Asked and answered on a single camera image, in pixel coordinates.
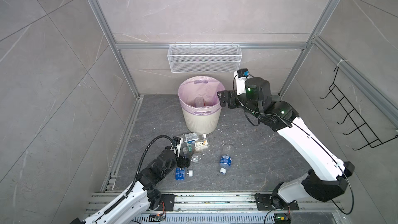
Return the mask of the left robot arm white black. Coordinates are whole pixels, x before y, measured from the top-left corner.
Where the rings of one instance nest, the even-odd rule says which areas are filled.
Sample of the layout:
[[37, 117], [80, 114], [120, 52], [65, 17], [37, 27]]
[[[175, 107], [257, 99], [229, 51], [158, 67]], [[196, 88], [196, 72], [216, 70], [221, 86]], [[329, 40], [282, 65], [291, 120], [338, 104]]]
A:
[[136, 216], [161, 204], [158, 184], [177, 167], [190, 166], [190, 155], [170, 146], [138, 173], [136, 179], [105, 207], [84, 220], [74, 219], [72, 224], [128, 224]]

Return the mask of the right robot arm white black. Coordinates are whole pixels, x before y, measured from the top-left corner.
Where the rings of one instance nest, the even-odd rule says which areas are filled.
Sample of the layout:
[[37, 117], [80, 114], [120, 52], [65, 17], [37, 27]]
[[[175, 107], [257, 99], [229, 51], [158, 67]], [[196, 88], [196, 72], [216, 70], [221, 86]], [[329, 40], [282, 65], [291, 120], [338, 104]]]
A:
[[246, 118], [257, 119], [255, 125], [263, 123], [282, 136], [311, 167], [303, 176], [275, 187], [269, 197], [273, 208], [283, 209], [295, 200], [308, 197], [321, 202], [334, 201], [352, 189], [349, 177], [354, 173], [354, 165], [329, 151], [289, 103], [271, 94], [267, 80], [237, 75], [233, 89], [219, 91], [217, 96], [221, 107], [241, 108]]

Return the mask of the blue Fiji water bottle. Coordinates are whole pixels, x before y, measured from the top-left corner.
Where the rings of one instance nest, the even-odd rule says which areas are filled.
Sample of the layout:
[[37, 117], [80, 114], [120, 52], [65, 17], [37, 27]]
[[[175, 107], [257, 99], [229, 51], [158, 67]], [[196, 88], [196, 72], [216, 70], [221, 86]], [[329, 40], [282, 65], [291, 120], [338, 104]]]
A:
[[205, 106], [204, 98], [201, 97], [201, 96], [196, 97], [195, 100], [194, 100], [194, 106], [195, 106], [195, 108], [204, 107]]

